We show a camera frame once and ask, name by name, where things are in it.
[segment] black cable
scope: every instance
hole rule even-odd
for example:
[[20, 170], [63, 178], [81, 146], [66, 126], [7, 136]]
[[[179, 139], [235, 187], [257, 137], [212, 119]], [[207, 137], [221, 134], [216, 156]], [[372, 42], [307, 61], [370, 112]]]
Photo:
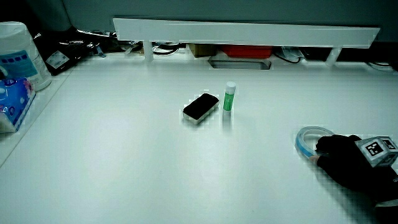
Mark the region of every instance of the black cable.
[[157, 49], [158, 47], [159, 47], [159, 46], [155, 46], [155, 47], [152, 48], [153, 53], [156, 54], [156, 55], [170, 55], [170, 54], [172, 54], [172, 53], [174, 53], [174, 52], [176, 52], [176, 51], [178, 50], [178, 48], [177, 48], [177, 49], [170, 50], [170, 51], [168, 51], [168, 52], [157, 52], [156, 49]]
[[378, 65], [378, 66], [390, 66], [389, 64], [380, 64], [380, 63], [376, 63], [376, 62], [369, 62], [372, 63], [374, 65]]
[[277, 58], [280, 58], [280, 59], [282, 59], [282, 60], [284, 60], [285, 62], [288, 62], [288, 63], [299, 63], [299, 62], [301, 61], [301, 57], [299, 57], [298, 60], [297, 60], [296, 62], [292, 62], [292, 61], [287, 60], [286, 58], [283, 58], [283, 57], [281, 57], [281, 56], [279, 56], [279, 55], [277, 55], [277, 54], [275, 54], [275, 53], [274, 53], [274, 55], [275, 55]]
[[375, 69], [377, 71], [380, 71], [380, 72], [392, 72], [392, 71], [383, 71], [383, 70], [377, 69], [377, 68], [373, 67], [373, 65], [372, 65], [373, 63], [371, 63], [371, 62], [365, 62], [365, 63], [366, 63], [366, 65], [369, 65], [369, 67], [371, 67], [371, 68], [373, 68], [373, 69]]

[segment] white cap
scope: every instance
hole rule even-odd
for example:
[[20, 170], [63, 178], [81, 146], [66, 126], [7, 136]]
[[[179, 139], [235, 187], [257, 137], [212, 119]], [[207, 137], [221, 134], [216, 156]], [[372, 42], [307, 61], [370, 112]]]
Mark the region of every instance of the white cap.
[[225, 92], [229, 95], [235, 94], [236, 83], [235, 82], [228, 82], [226, 83]]

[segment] cable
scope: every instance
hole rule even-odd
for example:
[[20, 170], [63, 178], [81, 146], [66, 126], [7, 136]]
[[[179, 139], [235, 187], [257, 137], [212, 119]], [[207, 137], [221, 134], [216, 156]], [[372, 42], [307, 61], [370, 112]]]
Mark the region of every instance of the cable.
[[286, 58], [283, 58], [283, 57], [281, 57], [281, 56], [279, 56], [279, 55], [277, 55], [277, 54], [275, 54], [275, 53], [274, 53], [274, 55], [275, 55], [277, 58], [280, 58], [280, 59], [282, 59], [282, 60], [284, 60], [285, 62], [288, 62], [288, 63], [299, 63], [299, 62], [301, 61], [301, 57], [298, 58], [298, 61], [292, 62], [292, 61], [287, 60]]
[[378, 65], [378, 66], [390, 66], [388, 63], [387, 64], [380, 64], [380, 63], [376, 63], [376, 62], [369, 62], [372, 63], [374, 65]]
[[157, 52], [156, 51], [156, 49], [157, 48], [160, 48], [159, 46], [155, 46], [155, 47], [153, 47], [152, 48], [152, 51], [153, 51], [153, 53], [154, 54], [156, 54], [156, 55], [170, 55], [170, 54], [172, 54], [172, 53], [174, 53], [174, 52], [176, 52], [178, 49], [173, 49], [173, 50], [170, 50], [170, 51], [168, 51], [168, 52]]
[[375, 70], [377, 70], [377, 71], [380, 71], [380, 72], [393, 72], [393, 71], [394, 71], [394, 70], [389, 70], [389, 71], [387, 71], [387, 70], [380, 70], [380, 69], [377, 69], [377, 68], [373, 67], [373, 65], [372, 65], [371, 62], [365, 62], [365, 63], [366, 63], [366, 65], [369, 65], [369, 67], [371, 67], [371, 68], [373, 68], [373, 69], [375, 69]]
[[[177, 43], [177, 44], [165, 43], [165, 44], [159, 44], [157, 46], [154, 46], [152, 48], [152, 51], [156, 55], [170, 55], [170, 54], [178, 51], [181, 47], [184, 47], [184, 46], [185, 46], [185, 44], [180, 44], [180, 43]], [[158, 48], [162, 49], [162, 50], [169, 50], [169, 51], [168, 52], [158, 52], [158, 51], [156, 51], [156, 49], [158, 49]]]

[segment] sticker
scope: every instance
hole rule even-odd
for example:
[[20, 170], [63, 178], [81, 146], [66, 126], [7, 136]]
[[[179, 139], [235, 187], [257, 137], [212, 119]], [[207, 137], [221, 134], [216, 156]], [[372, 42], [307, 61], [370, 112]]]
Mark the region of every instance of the sticker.
[[35, 65], [36, 69], [39, 71], [41, 79], [43, 79], [42, 82], [47, 81], [50, 77], [51, 74], [45, 67], [44, 61], [42, 57], [39, 55], [35, 60], [33, 60], [33, 64]]
[[365, 148], [369, 151], [369, 153], [372, 156], [375, 156], [383, 151], [377, 142], [372, 142], [370, 145], [366, 146]]
[[0, 55], [0, 69], [7, 78], [31, 77], [37, 74], [26, 50]]
[[65, 62], [69, 61], [69, 58], [61, 53], [59, 50], [52, 54], [45, 62], [57, 69]]
[[390, 142], [390, 140], [383, 140], [383, 141], [388, 146], [389, 149], [396, 149], [394, 145]]

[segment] red box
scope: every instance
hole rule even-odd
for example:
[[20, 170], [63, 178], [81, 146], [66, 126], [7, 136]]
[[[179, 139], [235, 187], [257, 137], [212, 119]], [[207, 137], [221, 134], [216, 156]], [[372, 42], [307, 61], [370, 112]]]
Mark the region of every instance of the red box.
[[272, 46], [221, 45], [220, 49], [229, 57], [239, 58], [265, 59], [272, 54]]

